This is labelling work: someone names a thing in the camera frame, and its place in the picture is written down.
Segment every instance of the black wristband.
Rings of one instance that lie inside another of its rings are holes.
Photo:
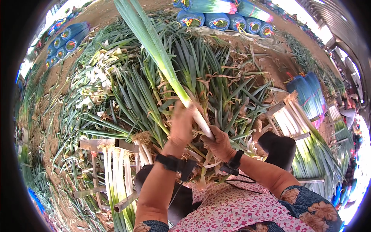
[[[170,171],[177,172],[179,170],[179,161],[175,156],[164,156],[157,154],[156,161],[164,165],[164,168]]]

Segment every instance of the gloved hand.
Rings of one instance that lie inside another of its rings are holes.
[[[210,148],[217,158],[228,163],[228,161],[234,157],[237,151],[232,148],[227,133],[220,130],[217,126],[209,125],[209,127],[215,136],[215,141],[212,141],[204,135],[202,135],[200,139],[206,146]]]

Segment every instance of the metal rack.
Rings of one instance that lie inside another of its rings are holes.
[[[78,147],[80,149],[90,151],[91,155],[92,155],[94,188],[87,189],[87,190],[84,190],[84,191],[79,191],[79,192],[73,192],[72,193],[73,198],[81,198],[81,197],[84,197],[84,196],[95,194],[96,199],[97,199],[97,203],[98,203],[98,207],[102,208],[102,209],[111,210],[111,207],[109,205],[102,202],[101,193],[106,193],[106,187],[105,186],[98,186],[98,177],[97,177],[95,159],[96,159],[97,154],[102,152],[102,150],[99,148],[99,145],[113,145],[113,144],[114,144],[114,147],[125,149],[125,150],[128,150],[130,152],[135,153],[136,171],[138,172],[141,169],[139,156],[138,156],[138,152],[139,152],[139,146],[138,145],[125,142],[125,140],[119,139],[119,138],[79,140],[78,141]],[[130,196],[127,196],[124,200],[115,204],[114,205],[114,211],[115,212],[121,212],[124,208],[126,208],[128,205],[130,205],[137,198],[138,198],[138,193],[136,191],[134,191],[133,194],[131,194]]]

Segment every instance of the black pants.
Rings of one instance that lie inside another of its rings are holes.
[[[268,153],[265,162],[274,164],[286,171],[291,169],[296,150],[295,140],[290,137],[280,137],[267,131],[259,138],[258,144],[266,153]],[[134,178],[134,185],[139,197],[143,183],[152,167],[153,165],[145,165]],[[179,186],[179,183],[175,183],[173,196]],[[173,225],[176,225],[182,218],[196,210],[200,204],[201,202],[192,204],[192,190],[185,186],[181,186],[173,203],[169,207],[169,221]]]

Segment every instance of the blue floral sleeve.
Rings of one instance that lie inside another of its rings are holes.
[[[167,232],[169,225],[160,221],[150,220],[140,222],[134,227],[133,232]]]
[[[285,189],[279,202],[290,215],[313,228],[314,231],[338,232],[341,219],[334,206],[325,198],[309,189],[293,185]]]

